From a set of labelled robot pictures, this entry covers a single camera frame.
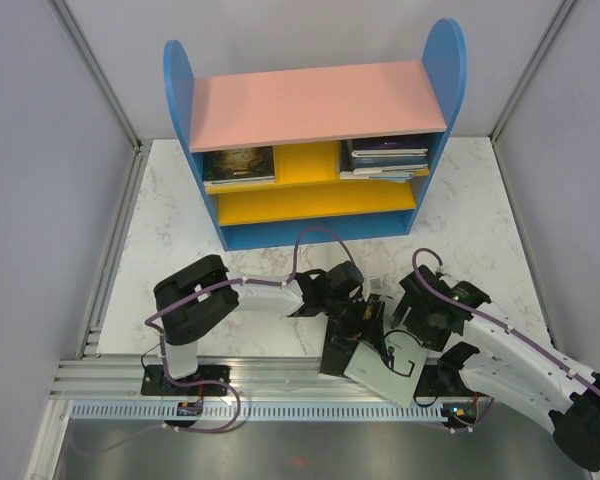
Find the black W.S. book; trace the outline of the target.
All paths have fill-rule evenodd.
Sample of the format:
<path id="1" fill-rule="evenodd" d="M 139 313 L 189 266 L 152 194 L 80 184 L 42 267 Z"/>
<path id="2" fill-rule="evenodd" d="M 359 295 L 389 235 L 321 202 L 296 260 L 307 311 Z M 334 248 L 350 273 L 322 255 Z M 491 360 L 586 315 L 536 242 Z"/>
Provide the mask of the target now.
<path id="1" fill-rule="evenodd" d="M 344 371 L 357 348 L 363 327 L 360 324 L 340 324 L 329 320 L 318 372 L 321 375 L 344 377 Z"/>

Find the grey book with letter G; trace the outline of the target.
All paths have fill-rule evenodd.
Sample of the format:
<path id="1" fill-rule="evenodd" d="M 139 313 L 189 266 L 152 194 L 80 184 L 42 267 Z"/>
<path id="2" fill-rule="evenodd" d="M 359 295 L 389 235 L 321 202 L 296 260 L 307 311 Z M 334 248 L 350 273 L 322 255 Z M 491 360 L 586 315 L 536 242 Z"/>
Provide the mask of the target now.
<path id="1" fill-rule="evenodd" d="M 429 350 L 401 329 L 390 330 L 384 340 L 392 350 L 389 360 L 384 361 L 371 346 L 361 343 L 344 369 L 344 376 L 387 401 L 410 407 Z"/>

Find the teal ocean cover book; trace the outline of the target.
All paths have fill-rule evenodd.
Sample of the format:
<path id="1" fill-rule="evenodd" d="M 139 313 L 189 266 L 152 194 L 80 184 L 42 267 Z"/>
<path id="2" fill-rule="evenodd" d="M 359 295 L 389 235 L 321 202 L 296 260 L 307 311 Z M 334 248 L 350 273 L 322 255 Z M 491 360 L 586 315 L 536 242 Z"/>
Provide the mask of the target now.
<path id="1" fill-rule="evenodd" d="M 429 173 L 429 169 L 380 169 L 380 168 L 366 168 L 366 169 L 354 169 L 351 171 L 340 171 L 338 176 L 341 180 L 363 180 L 363 179 L 376 179 L 382 180 L 381 177 L 390 174 L 399 174 L 404 172 L 413 172 L 414 177 L 426 176 Z"/>

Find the dark navy book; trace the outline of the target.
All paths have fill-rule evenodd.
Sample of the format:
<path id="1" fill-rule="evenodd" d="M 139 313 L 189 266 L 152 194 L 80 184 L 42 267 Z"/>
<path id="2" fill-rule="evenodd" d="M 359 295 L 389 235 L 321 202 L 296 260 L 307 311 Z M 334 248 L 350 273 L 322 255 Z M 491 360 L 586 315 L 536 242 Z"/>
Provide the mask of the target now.
<path id="1" fill-rule="evenodd" d="M 358 168 L 425 168 L 428 160 L 425 155 L 407 156 L 376 156 L 376 157 L 351 157 L 352 166 Z"/>

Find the purple Robinson Crusoe book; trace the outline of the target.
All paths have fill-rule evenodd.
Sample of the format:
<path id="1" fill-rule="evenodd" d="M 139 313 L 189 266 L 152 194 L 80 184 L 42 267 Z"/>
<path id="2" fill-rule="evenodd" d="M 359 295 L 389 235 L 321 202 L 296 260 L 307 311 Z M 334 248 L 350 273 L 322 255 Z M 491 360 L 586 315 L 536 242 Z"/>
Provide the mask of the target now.
<path id="1" fill-rule="evenodd" d="M 377 137 L 348 141 L 354 157 L 424 155 L 427 141 L 416 136 Z"/>

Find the green forest cover book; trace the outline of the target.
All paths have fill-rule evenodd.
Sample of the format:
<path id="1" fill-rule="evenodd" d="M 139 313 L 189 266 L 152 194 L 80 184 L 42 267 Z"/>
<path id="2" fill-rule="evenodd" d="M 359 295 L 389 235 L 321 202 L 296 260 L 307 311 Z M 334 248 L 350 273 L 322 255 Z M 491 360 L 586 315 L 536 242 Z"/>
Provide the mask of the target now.
<path id="1" fill-rule="evenodd" d="M 271 183 L 275 180 L 273 149 L 251 147 L 205 152 L 206 185 Z"/>

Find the yellow book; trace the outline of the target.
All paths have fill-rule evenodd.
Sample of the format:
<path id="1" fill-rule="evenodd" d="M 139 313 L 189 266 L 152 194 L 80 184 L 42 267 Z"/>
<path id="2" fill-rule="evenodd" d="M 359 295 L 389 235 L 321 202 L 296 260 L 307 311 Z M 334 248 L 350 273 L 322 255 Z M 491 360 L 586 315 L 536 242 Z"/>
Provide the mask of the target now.
<path id="1" fill-rule="evenodd" d="M 204 189 L 208 194 L 220 194 L 239 191 L 251 191 L 270 188 L 275 185 L 274 178 L 256 179 L 255 181 L 237 182 L 205 182 Z"/>

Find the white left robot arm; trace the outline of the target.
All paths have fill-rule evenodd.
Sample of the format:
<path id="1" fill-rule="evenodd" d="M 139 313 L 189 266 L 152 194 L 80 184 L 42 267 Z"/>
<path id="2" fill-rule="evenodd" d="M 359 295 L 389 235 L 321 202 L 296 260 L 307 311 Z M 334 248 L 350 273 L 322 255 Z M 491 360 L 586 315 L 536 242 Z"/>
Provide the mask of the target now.
<path id="1" fill-rule="evenodd" d="M 346 355 L 360 343 L 387 361 L 393 349 L 384 339 L 383 302 L 364 296 L 364 278 L 350 260 L 329 270 L 294 271 L 270 277 L 228 268 L 207 255 L 160 281 L 153 289 L 157 329 L 166 361 L 164 383 L 179 395 L 199 381 L 198 342 L 232 313 L 270 313 L 282 317 L 324 315 L 332 327 L 325 345 Z"/>

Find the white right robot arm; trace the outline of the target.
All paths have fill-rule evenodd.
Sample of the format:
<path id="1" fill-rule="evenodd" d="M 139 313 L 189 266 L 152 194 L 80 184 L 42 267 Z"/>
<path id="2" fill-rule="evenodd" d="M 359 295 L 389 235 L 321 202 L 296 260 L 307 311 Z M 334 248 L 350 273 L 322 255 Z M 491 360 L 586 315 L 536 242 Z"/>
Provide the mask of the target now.
<path id="1" fill-rule="evenodd" d="M 537 423 L 576 465 L 600 471 L 600 372 L 524 333 L 481 289 L 426 266 L 400 281 L 392 322 L 439 353 L 438 385 L 485 394 Z"/>

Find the light blue book with barcode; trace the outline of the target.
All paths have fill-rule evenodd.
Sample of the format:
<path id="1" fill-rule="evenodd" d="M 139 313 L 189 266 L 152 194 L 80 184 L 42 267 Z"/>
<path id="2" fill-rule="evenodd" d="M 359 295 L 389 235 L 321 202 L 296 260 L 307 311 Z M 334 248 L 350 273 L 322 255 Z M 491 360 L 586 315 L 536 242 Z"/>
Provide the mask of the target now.
<path id="1" fill-rule="evenodd" d="M 406 182 L 414 177 L 413 172 L 404 172 L 399 174 L 390 174 L 382 176 L 382 180 L 392 181 L 392 182 Z"/>

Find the blue pink yellow bookshelf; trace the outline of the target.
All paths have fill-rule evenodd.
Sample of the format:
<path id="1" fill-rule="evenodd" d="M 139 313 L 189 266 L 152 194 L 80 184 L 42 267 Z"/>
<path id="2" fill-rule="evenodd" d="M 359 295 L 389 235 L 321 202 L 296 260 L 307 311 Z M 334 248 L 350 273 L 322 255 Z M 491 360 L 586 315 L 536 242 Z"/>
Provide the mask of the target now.
<path id="1" fill-rule="evenodd" d="M 431 28 L 418 60 L 198 78 L 183 45 L 165 44 L 164 88 L 175 134 L 228 251 L 403 236 L 416 217 L 464 99 L 464 33 Z M 429 173 L 406 182 L 341 180 L 353 139 L 421 136 Z M 208 194 L 203 154 L 271 147 L 275 185 Z"/>

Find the aluminium frame rail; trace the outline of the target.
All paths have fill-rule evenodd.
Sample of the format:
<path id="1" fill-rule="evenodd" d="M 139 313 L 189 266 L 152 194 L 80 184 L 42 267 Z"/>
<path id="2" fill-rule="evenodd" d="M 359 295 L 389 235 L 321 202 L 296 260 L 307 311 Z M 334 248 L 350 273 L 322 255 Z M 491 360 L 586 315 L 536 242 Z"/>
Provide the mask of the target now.
<path id="1" fill-rule="evenodd" d="M 316 357 L 203 356 L 203 365 L 230 368 L 230 383 L 242 397 L 258 401 L 379 402 L 381 397 L 346 378 L 322 376 Z M 64 360 L 53 380 L 53 399 L 136 400 L 145 378 L 140 359 L 130 355 Z"/>

